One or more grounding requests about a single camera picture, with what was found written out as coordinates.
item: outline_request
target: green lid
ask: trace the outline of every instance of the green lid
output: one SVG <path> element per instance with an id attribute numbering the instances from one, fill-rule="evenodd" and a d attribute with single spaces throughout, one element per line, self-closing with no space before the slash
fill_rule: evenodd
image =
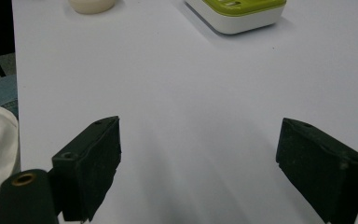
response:
<path id="1" fill-rule="evenodd" d="M 203 0 L 214 11 L 225 16 L 244 16 L 282 7 L 286 0 Z"/>

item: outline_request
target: denim fabric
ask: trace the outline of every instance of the denim fabric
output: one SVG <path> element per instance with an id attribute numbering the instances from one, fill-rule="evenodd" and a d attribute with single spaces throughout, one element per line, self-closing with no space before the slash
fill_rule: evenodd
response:
<path id="1" fill-rule="evenodd" d="M 13 113 L 19 119 L 17 77 L 15 75 L 0 78 L 0 106 Z"/>

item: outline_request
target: jeans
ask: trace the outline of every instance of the jeans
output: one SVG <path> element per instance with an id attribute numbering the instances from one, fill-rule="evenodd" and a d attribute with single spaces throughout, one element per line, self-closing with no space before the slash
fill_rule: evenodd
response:
<path id="1" fill-rule="evenodd" d="M 15 75 L 0 78 L 0 106 L 19 119 L 17 77 Z"/>

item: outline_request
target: black metal bracket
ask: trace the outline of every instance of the black metal bracket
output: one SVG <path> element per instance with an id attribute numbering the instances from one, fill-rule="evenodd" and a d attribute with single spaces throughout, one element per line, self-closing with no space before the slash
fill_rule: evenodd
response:
<path id="1" fill-rule="evenodd" d="M 308 123 L 283 119 L 276 161 L 325 223 L 355 221 L 357 151 Z"/>
<path id="2" fill-rule="evenodd" d="M 53 158 L 49 171 L 28 170 L 0 188 L 0 224 L 92 220 L 121 160 L 118 117 L 92 123 Z"/>

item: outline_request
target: white table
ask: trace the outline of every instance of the white table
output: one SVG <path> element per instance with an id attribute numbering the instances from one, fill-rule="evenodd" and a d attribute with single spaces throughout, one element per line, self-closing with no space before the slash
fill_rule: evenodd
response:
<path id="1" fill-rule="evenodd" d="M 288 0 L 277 24 L 234 36 L 183 0 L 13 11 L 24 170 L 121 118 L 122 163 L 92 223 L 322 223 L 276 146 L 287 117 L 358 151 L 358 1 Z"/>

